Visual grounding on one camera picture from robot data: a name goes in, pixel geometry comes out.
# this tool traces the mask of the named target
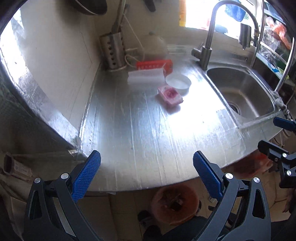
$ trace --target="floor tile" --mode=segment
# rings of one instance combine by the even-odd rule
[[[203,217],[207,217],[207,211],[206,211],[206,206],[205,206],[205,200],[204,198],[200,199],[201,203],[202,203],[202,208],[201,210],[198,212],[198,216],[203,216]]]
[[[270,209],[270,218],[272,222],[287,220],[290,216],[289,212],[283,213],[286,201],[276,202]]]
[[[157,225],[160,227],[161,233],[163,235],[166,234],[167,232],[171,231],[173,228],[176,227],[174,225],[168,225],[168,224],[160,223],[160,222],[157,222]]]
[[[280,188],[279,183],[281,181],[280,173],[276,172],[274,174],[275,182],[276,182],[276,202],[280,202],[287,199],[287,189]]]
[[[265,186],[265,184],[267,182],[269,182],[270,180],[274,180],[274,174],[275,172],[264,172],[264,173],[259,173],[256,175],[256,177],[258,177],[262,183],[262,186]]]
[[[117,241],[118,236],[108,196],[84,197],[78,205],[95,232],[105,241]]]
[[[268,206],[271,208],[274,205],[276,199],[276,188],[274,179],[267,182],[264,186],[265,195],[267,198]]]
[[[142,241],[140,224],[136,213],[115,213],[113,219],[120,240]]]
[[[139,213],[142,210],[151,211],[150,204],[153,196],[159,188],[134,191],[134,200],[136,204],[136,211]]]
[[[133,192],[117,192],[116,195],[110,195],[110,206],[112,213],[125,214],[137,212]]]
[[[237,213],[238,209],[239,209],[239,205],[240,205],[240,202],[241,202],[241,197],[237,197],[235,199],[235,202],[234,202],[234,205],[233,205],[233,208],[231,210],[232,213]]]

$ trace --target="metal pipe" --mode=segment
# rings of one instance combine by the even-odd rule
[[[236,5],[239,6],[240,8],[242,8],[243,10],[245,10],[251,17],[251,19],[254,22],[254,26],[255,26],[255,31],[254,31],[254,43],[258,43],[256,40],[258,40],[258,33],[259,33],[259,27],[258,27],[258,23],[256,21],[256,18],[254,17],[254,15],[251,13],[250,10],[248,10],[244,5],[242,5],[240,2],[236,2],[233,0],[222,0],[219,1],[213,8],[213,12],[212,12],[212,17],[211,17],[211,22],[210,22],[210,26],[209,26],[209,31],[207,33],[207,40],[204,46],[202,46],[202,50],[194,50],[192,52],[193,56],[198,56],[200,57],[200,66],[202,68],[202,70],[206,70],[207,69],[207,65],[209,64],[210,61],[210,57],[211,57],[211,44],[212,44],[212,39],[213,39],[213,35],[214,35],[214,30],[215,30],[215,21],[216,21],[216,14],[217,14],[217,10],[225,4],[232,4],[232,5]],[[256,59],[256,54],[253,55],[253,58],[251,60],[251,63],[254,63]]]
[[[240,8],[242,8],[243,10],[245,10],[251,17],[251,19],[254,22],[254,26],[255,26],[255,30],[257,30],[257,33],[259,32],[259,27],[258,27],[258,23],[256,18],[254,17],[254,15],[251,13],[250,10],[248,10],[244,5],[242,5],[239,2],[233,1],[233,0],[222,0],[219,1],[213,8],[213,12],[212,12],[212,17],[211,17],[211,21],[210,21],[210,26],[209,26],[209,32],[207,34],[207,41],[205,43],[205,47],[207,49],[209,49],[211,47],[212,44],[212,39],[213,39],[213,35],[214,35],[214,30],[215,30],[215,21],[216,21],[216,14],[218,9],[222,6],[222,5],[226,5],[226,4],[232,4],[232,5],[236,5],[239,6]]]
[[[275,88],[275,91],[279,91],[281,89],[281,87],[283,86],[287,76],[288,76],[288,73],[290,71],[290,68],[292,66],[292,62],[293,62],[293,58],[294,58],[294,54],[295,54],[295,39],[293,38],[293,41],[292,41],[292,49],[290,51],[290,55],[289,55],[289,58],[288,58],[288,62],[287,62],[287,65],[286,65],[286,68],[283,72],[283,75],[278,83],[278,85],[276,86]]]
[[[259,35],[259,40],[258,40],[257,47],[255,48],[254,55],[253,55],[253,57],[251,59],[251,62],[250,62],[250,68],[253,68],[253,66],[255,64],[256,54],[259,51],[260,44],[261,44],[261,41],[262,41],[262,38],[263,38],[263,32],[264,32],[264,26],[265,26],[264,0],[262,0],[262,2],[261,2],[261,9],[262,9],[262,20],[261,20],[260,35]]]

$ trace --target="pink box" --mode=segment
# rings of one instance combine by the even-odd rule
[[[169,85],[159,87],[158,93],[169,107],[174,107],[178,104],[183,103],[182,96],[178,93],[178,91],[175,88]]]

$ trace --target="blue object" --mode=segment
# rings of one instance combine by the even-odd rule
[[[238,22],[241,22],[244,19],[244,16],[246,15],[245,10],[233,4],[226,4],[225,13],[228,16],[234,18]]]
[[[93,151],[86,160],[83,169],[80,171],[77,178],[73,182],[72,199],[74,202],[77,202],[79,199],[84,197],[100,165],[101,154],[98,151]]]
[[[296,123],[293,120],[285,120],[280,117],[275,117],[274,125],[287,131],[296,131]]]
[[[212,198],[216,198],[219,201],[223,197],[222,182],[215,171],[217,171],[218,173],[221,172],[222,176],[223,172],[218,166],[217,169],[214,171],[211,165],[213,167],[217,166],[216,164],[210,163],[201,151],[197,151],[196,153],[194,153],[193,166],[195,167],[195,170],[198,172],[210,196]]]
[[[218,33],[223,33],[223,34],[228,33],[228,29],[220,24],[215,25],[215,31]]]
[[[269,61],[267,61],[267,65],[268,65],[268,68],[270,68],[274,73],[279,72],[277,68],[273,68],[273,65]]]

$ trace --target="faucet handle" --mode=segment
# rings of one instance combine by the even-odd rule
[[[201,48],[203,45],[204,45],[204,41],[197,48],[192,49],[191,55],[195,58],[200,59],[202,56]]]

